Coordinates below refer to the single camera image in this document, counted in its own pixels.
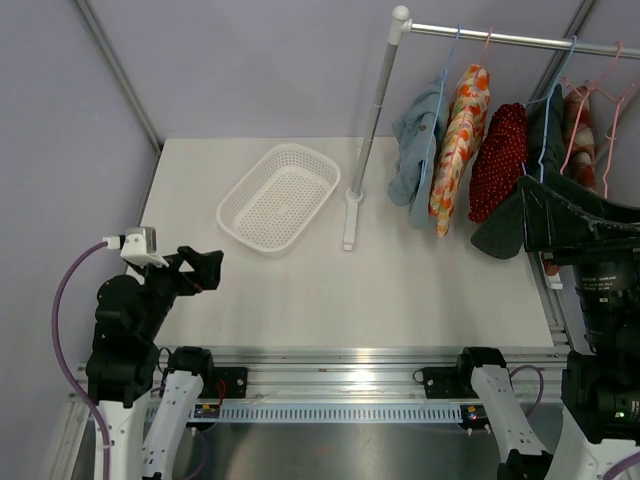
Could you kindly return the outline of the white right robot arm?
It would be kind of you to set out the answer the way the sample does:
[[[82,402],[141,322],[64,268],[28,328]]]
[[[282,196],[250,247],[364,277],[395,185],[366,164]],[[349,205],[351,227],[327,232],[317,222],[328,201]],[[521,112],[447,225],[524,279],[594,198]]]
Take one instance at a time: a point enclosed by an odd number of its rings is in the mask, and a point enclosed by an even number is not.
[[[518,181],[524,247],[573,270],[589,353],[562,371],[562,429],[549,452],[495,348],[466,347],[454,384],[478,396],[498,445],[500,479],[614,479],[639,463],[639,211],[558,173]]]

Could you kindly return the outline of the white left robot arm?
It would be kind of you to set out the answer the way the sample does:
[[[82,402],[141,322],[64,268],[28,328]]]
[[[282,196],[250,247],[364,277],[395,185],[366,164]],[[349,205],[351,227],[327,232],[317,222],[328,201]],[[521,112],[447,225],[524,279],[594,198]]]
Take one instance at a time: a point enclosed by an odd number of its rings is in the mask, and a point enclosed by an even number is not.
[[[92,352],[86,365],[104,479],[169,479],[197,397],[217,383],[209,350],[179,347],[170,357],[164,393],[149,428],[144,426],[161,356],[155,339],[179,297],[218,288],[222,251],[181,246],[158,255],[124,241],[121,258],[134,270],[106,281],[97,294]]]

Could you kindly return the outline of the orange floral skirt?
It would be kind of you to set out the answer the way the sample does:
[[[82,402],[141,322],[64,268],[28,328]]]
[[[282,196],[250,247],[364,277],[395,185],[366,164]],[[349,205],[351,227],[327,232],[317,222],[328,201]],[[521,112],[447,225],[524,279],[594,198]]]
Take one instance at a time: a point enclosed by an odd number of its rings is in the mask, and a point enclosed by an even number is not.
[[[439,237],[447,235],[465,169],[484,138],[490,103],[490,74],[471,64],[458,81],[429,197]]]

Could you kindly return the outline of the dark dotted skirt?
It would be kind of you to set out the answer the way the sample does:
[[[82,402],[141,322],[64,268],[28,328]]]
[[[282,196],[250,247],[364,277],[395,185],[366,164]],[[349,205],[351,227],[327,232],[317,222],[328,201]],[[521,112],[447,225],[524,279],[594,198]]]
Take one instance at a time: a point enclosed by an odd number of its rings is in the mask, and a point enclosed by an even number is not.
[[[541,149],[541,136],[544,124],[545,102],[542,100],[526,110],[528,162],[524,173],[538,177],[537,158]],[[566,149],[562,135],[564,120],[564,96],[561,86],[557,86],[551,102],[549,118],[548,145],[544,156],[545,175],[557,172],[564,160]],[[516,188],[509,197],[479,225],[471,237],[471,243],[481,252],[498,259],[510,259],[516,256],[523,245],[523,218]]]

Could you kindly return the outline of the red polka dot skirt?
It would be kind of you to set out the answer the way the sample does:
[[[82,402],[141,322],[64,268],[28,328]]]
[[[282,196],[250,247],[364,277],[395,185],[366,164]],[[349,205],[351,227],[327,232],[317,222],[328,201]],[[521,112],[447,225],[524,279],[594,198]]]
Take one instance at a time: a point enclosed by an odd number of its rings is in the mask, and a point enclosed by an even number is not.
[[[470,212],[475,223],[485,222],[514,191],[528,162],[527,117],[522,104],[503,104],[493,115],[472,167]]]

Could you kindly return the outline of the light blue denim skirt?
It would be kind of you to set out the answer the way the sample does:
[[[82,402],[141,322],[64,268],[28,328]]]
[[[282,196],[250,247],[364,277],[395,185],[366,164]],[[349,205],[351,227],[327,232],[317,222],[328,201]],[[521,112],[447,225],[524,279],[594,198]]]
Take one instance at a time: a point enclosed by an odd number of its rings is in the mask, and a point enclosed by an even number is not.
[[[449,100],[446,96],[445,85],[436,129],[436,156],[432,163],[432,173],[425,184],[426,188],[422,189],[419,187],[421,165],[425,159],[425,150],[429,143],[438,102],[440,74],[432,80],[425,91],[412,101],[408,109],[392,125],[393,133],[398,142],[399,156],[395,164],[394,177],[387,188],[387,194],[394,205],[408,208],[409,225],[414,229],[423,229],[428,223],[428,195],[432,184],[435,158],[442,147],[447,128]]]

